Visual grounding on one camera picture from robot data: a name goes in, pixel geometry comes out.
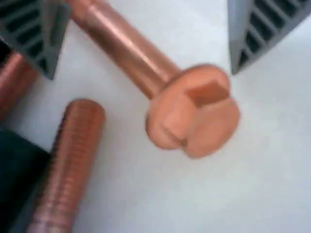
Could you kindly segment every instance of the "bolt shank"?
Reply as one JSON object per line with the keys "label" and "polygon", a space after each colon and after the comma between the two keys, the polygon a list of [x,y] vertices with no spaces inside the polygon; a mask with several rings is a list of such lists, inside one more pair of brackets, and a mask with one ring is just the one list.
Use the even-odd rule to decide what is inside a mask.
{"label": "bolt shank", "polygon": [[180,70],[108,3],[69,0],[75,22],[152,99]]}

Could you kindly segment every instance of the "black plastic object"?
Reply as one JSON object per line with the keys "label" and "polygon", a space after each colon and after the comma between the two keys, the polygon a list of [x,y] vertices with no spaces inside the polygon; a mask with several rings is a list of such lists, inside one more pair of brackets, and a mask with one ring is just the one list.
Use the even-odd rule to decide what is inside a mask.
{"label": "black plastic object", "polygon": [[0,129],[0,232],[16,221],[50,156],[20,136]]}
{"label": "black plastic object", "polygon": [[0,40],[0,67],[7,60],[11,53],[11,49]]}
{"label": "black plastic object", "polygon": [[311,0],[228,0],[232,73],[256,61],[311,12]]}
{"label": "black plastic object", "polygon": [[50,79],[69,19],[61,0],[0,0],[0,37]]}

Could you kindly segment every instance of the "copper threaded rod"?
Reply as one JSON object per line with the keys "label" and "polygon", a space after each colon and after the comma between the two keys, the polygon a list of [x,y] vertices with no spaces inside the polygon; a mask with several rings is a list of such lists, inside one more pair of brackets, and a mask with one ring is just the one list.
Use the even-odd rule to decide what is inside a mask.
{"label": "copper threaded rod", "polygon": [[67,0],[72,17],[150,99],[146,131],[163,149],[198,158],[219,149],[240,112],[226,73],[209,64],[181,71],[102,0]]}
{"label": "copper threaded rod", "polygon": [[12,52],[0,68],[0,120],[16,105],[17,101],[26,94],[30,86],[37,80],[36,72],[17,52]]}
{"label": "copper threaded rod", "polygon": [[91,100],[75,100],[67,107],[28,233],[71,232],[104,121],[103,108]]}

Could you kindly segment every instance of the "bolt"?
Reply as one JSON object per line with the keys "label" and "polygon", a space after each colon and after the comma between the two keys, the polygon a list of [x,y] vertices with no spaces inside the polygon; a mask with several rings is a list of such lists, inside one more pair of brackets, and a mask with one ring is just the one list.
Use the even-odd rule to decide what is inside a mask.
{"label": "bolt", "polygon": [[72,18],[151,99],[146,131],[163,149],[197,158],[219,149],[240,112],[227,75],[216,66],[181,71],[108,3],[67,0]]}
{"label": "bolt", "polygon": [[12,52],[0,68],[0,120],[4,120],[39,74],[23,56]]}
{"label": "bolt", "polygon": [[67,107],[52,164],[28,233],[70,233],[102,134],[103,108],[79,99]]}

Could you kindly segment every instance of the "ribbed grille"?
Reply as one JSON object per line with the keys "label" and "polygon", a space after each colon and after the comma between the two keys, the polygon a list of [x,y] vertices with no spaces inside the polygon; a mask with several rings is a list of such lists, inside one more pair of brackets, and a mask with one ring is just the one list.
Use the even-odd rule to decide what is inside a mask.
{"label": "ribbed grille", "polygon": [[306,17],[306,6],[309,3],[311,0],[254,0],[236,70],[255,60],[255,55],[289,33]]}
{"label": "ribbed grille", "polygon": [[[26,59],[45,75],[53,77],[64,31],[69,19],[69,9],[60,3],[54,14],[51,4],[55,0],[0,0],[0,36],[14,49],[26,55]],[[59,38],[57,46],[51,45],[50,37]]]}

